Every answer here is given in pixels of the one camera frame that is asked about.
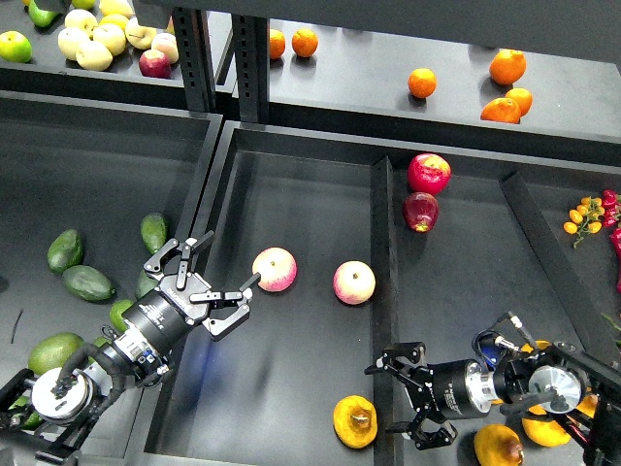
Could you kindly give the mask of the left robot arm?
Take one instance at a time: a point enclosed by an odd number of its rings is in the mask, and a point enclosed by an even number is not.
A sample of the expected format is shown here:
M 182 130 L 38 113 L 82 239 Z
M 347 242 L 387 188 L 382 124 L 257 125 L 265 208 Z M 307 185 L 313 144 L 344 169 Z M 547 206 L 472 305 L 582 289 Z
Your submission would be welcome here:
M 161 383 L 171 369 L 173 347 L 198 326 L 219 341 L 249 317 L 253 274 L 233 291 L 215 291 L 193 269 L 193 259 L 211 246 L 213 233 L 184 242 L 169 240 L 143 266 L 156 282 L 123 315 L 127 326 L 110 342 L 84 344 L 60 368 L 37 376 L 15 374 L 1 389 L 1 427 L 18 431 L 32 414 L 60 427 L 35 453 L 51 465 L 78 462 L 78 453 L 104 412 L 129 388 Z

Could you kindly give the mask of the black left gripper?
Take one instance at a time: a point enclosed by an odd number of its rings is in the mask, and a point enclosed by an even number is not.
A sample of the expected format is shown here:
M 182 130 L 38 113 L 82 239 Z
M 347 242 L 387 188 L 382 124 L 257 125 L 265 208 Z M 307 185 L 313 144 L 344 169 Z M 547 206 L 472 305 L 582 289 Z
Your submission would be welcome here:
M 212 230 L 183 242 L 173 238 L 143 265 L 146 275 L 159 282 L 159 289 L 150 290 L 122 317 L 159 354 L 168 353 L 200 323 L 218 342 L 249 319 L 252 288 L 260 282 L 260 273 L 253 274 L 234 291 L 212 291 L 198 274 L 190 276 L 193 258 L 209 248 L 213 238 Z M 166 276 L 171 260 L 176 260 L 177 271 Z

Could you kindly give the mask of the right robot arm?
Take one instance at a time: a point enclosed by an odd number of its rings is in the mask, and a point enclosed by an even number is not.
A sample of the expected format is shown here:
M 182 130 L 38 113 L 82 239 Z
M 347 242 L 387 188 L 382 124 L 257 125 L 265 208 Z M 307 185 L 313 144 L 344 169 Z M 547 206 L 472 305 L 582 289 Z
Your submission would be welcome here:
M 620 373 L 566 342 L 538 344 L 521 319 L 505 313 L 472 339 L 473 358 L 438 364 L 422 342 L 394 343 L 365 372 L 387 373 L 405 389 L 413 418 L 390 434 L 419 450 L 451 445 L 453 421 L 504 416 L 556 422 L 587 465 L 620 462 Z

